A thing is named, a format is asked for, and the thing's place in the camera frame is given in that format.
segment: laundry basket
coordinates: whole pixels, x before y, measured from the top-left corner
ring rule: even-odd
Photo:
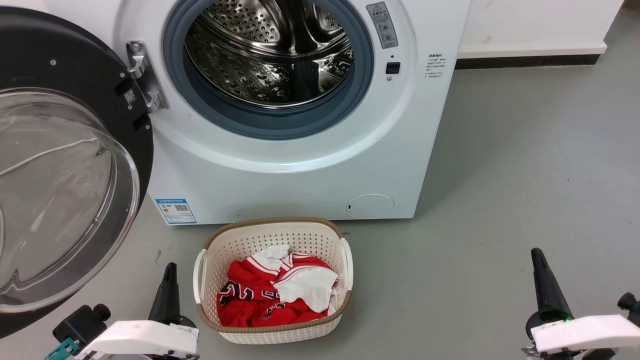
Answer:
[[[220,324],[216,294],[227,283],[231,262],[244,260],[272,245],[316,256],[338,273],[337,310],[322,319],[270,327],[226,327]],[[327,335],[340,322],[351,298],[351,249],[338,227],[321,218],[269,218],[230,224],[211,236],[193,269],[193,296],[202,321],[239,344],[277,344]]]

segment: warning label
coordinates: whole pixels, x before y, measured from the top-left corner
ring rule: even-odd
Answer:
[[[389,47],[398,46],[396,29],[394,29],[394,23],[391,21],[391,16],[385,3],[367,5],[367,11],[376,25],[382,48],[388,49]]]
[[[447,58],[445,56],[442,56],[442,54],[429,54],[424,77],[428,79],[441,78],[446,66]]]
[[[156,204],[169,225],[197,224],[185,199],[156,199]]]

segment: basket handle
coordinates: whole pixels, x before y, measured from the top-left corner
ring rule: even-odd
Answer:
[[[196,300],[196,304],[200,303],[200,269],[202,269],[202,257],[207,249],[202,249],[196,258],[196,264],[193,267],[193,298]],[[202,273],[202,282],[205,281],[207,272]]]
[[[351,256],[351,247],[347,242],[347,239],[342,238],[342,258],[344,259],[344,263],[346,264],[346,281],[347,281],[347,290],[351,290],[353,287],[353,257]]]

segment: washing machine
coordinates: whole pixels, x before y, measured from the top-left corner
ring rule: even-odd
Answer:
[[[0,0],[0,336],[168,225],[410,218],[469,0]]]

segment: black baseboard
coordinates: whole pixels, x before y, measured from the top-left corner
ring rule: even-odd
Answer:
[[[456,61],[456,70],[502,69],[505,67],[593,65],[598,61],[599,57],[600,54],[458,59],[458,61]]]

